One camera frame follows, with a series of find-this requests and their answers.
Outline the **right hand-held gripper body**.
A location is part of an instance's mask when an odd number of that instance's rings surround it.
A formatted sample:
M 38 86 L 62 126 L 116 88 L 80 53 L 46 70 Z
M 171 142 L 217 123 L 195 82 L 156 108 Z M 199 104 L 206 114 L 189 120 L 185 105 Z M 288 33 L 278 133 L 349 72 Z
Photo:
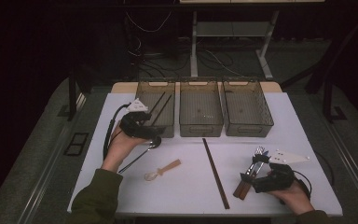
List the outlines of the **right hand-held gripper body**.
M 309 185 L 306 186 L 302 180 L 299 180 L 295 176 L 296 171 L 290 167 L 293 163 L 300 163 L 309 160 L 309 157 L 277 149 L 269 156 L 268 165 L 270 167 L 270 172 L 268 175 L 256 178 L 252 186 L 255 191 L 259 193 L 288 189 L 294 181 L 297 181 L 307 194 L 311 194 L 310 181 L 304 176 L 309 183 Z

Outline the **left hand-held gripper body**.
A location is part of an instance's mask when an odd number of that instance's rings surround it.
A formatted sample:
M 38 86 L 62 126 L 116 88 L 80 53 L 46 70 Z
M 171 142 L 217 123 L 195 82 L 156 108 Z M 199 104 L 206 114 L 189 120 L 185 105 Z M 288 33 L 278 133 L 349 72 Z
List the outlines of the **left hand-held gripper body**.
M 148 107 L 144 105 L 139 98 L 136 98 L 126 108 L 127 113 L 122 117 L 119 127 L 127 135 L 131 137 L 149 139 L 146 133 L 145 122 L 137 120 L 138 112 L 148 113 Z

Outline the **smoky clear plastic bin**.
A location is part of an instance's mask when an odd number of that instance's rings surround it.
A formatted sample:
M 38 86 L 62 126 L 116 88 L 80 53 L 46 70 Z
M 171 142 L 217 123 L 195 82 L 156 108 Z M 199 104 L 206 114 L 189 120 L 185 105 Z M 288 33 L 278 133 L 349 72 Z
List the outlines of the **smoky clear plastic bin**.
M 274 126 L 267 100 L 256 78 L 224 78 L 221 100 L 227 136 L 266 137 Z
M 179 125 L 182 137 L 219 137 L 223 113 L 218 83 L 212 77 L 180 81 Z
M 144 126 L 162 138 L 174 137 L 175 81 L 161 78 L 141 79 L 136 97 L 151 115 Z

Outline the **person's right hand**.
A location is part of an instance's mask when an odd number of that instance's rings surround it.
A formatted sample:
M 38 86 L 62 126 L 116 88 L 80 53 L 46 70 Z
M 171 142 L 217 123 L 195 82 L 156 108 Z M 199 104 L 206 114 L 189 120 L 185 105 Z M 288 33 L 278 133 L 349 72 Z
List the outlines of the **person's right hand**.
M 296 181 L 294 181 L 288 189 L 273 190 L 269 191 L 268 194 L 282 200 L 297 216 L 314 211 L 314 207 L 306 193 Z

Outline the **person's left hand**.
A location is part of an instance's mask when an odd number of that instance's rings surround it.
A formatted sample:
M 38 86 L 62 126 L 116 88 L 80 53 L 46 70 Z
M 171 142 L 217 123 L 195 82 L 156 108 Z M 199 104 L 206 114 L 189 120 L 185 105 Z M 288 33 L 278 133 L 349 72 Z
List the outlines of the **person's left hand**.
M 101 168 L 116 173 L 121 163 L 129 156 L 131 151 L 144 142 L 146 142 L 146 139 L 127 136 L 117 125 L 111 135 L 108 153 L 103 160 Z

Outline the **black metal stand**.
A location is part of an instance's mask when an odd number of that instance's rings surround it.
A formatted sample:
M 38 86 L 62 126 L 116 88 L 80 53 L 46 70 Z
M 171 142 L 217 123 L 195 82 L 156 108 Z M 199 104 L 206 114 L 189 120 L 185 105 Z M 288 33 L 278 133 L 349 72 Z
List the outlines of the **black metal stand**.
M 69 116 L 71 121 L 77 111 L 77 92 L 86 93 L 90 90 L 87 81 L 79 70 L 71 70 L 68 74 L 68 97 L 69 97 Z
M 323 98 L 323 114 L 328 122 L 333 123 L 335 120 L 346 120 L 347 117 L 339 106 L 332 105 L 333 103 L 333 83 L 326 80 L 324 83 L 324 98 Z

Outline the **metal floor rail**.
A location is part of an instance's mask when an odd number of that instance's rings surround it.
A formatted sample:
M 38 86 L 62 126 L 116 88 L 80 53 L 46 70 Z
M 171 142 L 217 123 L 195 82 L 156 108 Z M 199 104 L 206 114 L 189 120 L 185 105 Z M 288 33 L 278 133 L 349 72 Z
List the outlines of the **metal floor rail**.
M 355 162 L 355 159 L 350 153 L 349 147 L 345 144 L 343 138 L 339 135 L 337 128 L 332 123 L 325 120 L 324 126 L 334 142 L 338 156 L 342 160 L 349 176 L 351 177 L 351 180 L 353 181 L 353 184 L 358 190 L 358 164 Z
M 40 173 L 39 178 L 37 179 L 36 184 L 31 191 L 31 196 L 21 212 L 17 224 L 32 224 L 32 220 L 38 209 L 38 206 L 41 203 L 48 185 L 53 177 L 58 159 L 65 149 L 66 141 L 71 136 L 71 131 L 76 125 L 79 118 L 79 113 L 82 111 L 86 101 L 87 97 L 83 93 L 80 93 L 76 97 L 76 112 L 70 121 L 66 121 L 64 123 L 60 135 L 58 136 L 58 140 L 55 143 L 54 148 L 48 158 L 48 162 L 43 171 Z

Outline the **white desk frame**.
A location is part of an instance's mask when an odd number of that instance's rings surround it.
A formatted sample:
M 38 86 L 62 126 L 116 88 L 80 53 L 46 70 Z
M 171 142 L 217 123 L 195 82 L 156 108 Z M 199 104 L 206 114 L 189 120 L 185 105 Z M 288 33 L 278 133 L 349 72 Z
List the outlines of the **white desk frame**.
M 273 79 L 266 59 L 269 42 L 272 38 L 280 11 L 284 6 L 297 7 L 305 4 L 317 6 L 324 0 L 179 0 L 180 6 L 195 6 L 192 9 L 192 34 L 190 73 L 192 77 L 199 74 L 197 43 L 199 37 L 263 37 L 263 45 L 255 51 L 257 60 L 266 79 Z M 271 7 L 270 19 L 264 21 L 200 21 L 199 12 L 206 7 L 223 9 L 240 9 L 250 7 Z

